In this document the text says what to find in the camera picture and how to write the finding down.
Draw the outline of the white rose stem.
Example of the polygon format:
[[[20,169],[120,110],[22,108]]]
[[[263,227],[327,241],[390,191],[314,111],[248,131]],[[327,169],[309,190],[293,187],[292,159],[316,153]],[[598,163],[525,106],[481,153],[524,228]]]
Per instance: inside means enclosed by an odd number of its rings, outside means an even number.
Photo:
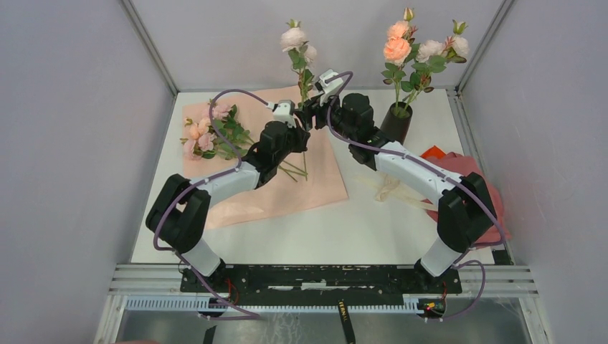
[[[317,49],[310,44],[306,33],[301,28],[301,21],[290,19],[286,22],[288,29],[281,34],[280,46],[287,53],[291,61],[291,70],[298,76],[298,89],[300,93],[299,106],[310,99],[313,89],[312,66],[317,58]]]

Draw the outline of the pink paper bouquet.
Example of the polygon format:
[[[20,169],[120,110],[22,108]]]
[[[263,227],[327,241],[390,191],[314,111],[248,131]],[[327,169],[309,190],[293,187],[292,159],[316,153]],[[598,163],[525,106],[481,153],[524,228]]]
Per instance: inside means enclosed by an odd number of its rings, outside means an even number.
[[[300,101],[300,91],[297,86],[266,89],[253,92],[263,100],[277,102],[280,100]],[[197,123],[203,115],[208,116],[209,100],[184,105],[181,109],[182,126],[186,118]],[[245,130],[250,130],[250,137],[257,142],[265,124],[273,119],[272,113],[256,99],[239,93],[222,96],[219,104],[236,105],[236,117]],[[305,211],[330,203],[348,199],[346,187],[338,168],[335,154],[331,147],[327,130],[312,130],[305,152],[308,179],[295,174],[294,181],[286,172],[277,170],[277,175],[265,186],[246,193],[239,193],[226,201],[218,203],[209,211],[206,229],[216,229],[242,222],[284,216]],[[184,155],[184,175],[187,178],[198,178],[211,175],[236,164],[236,158],[230,161],[224,159],[224,150],[220,157],[213,159],[192,160]],[[304,170],[304,159],[301,153],[290,154],[281,166],[291,171]]]

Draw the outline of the cream printed ribbon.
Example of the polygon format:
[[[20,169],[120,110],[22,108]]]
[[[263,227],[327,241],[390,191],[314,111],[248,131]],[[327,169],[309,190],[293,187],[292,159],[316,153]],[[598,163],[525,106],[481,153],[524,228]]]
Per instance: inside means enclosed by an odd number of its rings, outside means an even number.
[[[419,192],[406,186],[403,182],[394,177],[381,174],[380,177],[369,177],[356,175],[353,178],[361,185],[365,185],[374,190],[374,200],[384,202],[389,198],[398,199],[414,208],[425,211],[437,211],[437,206],[426,200]]]

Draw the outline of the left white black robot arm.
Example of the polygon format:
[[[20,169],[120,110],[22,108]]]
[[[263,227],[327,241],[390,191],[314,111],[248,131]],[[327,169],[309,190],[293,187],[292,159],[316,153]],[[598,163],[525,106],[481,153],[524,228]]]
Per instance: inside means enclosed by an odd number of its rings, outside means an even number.
[[[310,133],[299,125],[271,121],[260,133],[240,163],[225,171],[195,181],[180,174],[169,176],[145,220],[154,234],[157,250],[169,250],[198,272],[198,283],[208,292],[225,283],[224,260],[203,238],[210,209],[238,194],[266,185],[279,165],[292,153],[307,150]]]

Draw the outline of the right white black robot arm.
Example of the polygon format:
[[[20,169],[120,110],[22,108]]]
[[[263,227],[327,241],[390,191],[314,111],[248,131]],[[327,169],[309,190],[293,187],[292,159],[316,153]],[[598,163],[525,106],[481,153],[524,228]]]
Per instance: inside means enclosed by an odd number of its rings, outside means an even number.
[[[374,122],[369,98],[351,93],[318,95],[295,112],[306,130],[327,127],[348,143],[352,157],[374,171],[406,184],[437,208],[437,239],[417,261],[414,283],[423,292],[435,291],[443,274],[459,261],[491,227],[500,223],[484,178],[441,168],[409,152],[397,137],[402,122],[386,115]]]

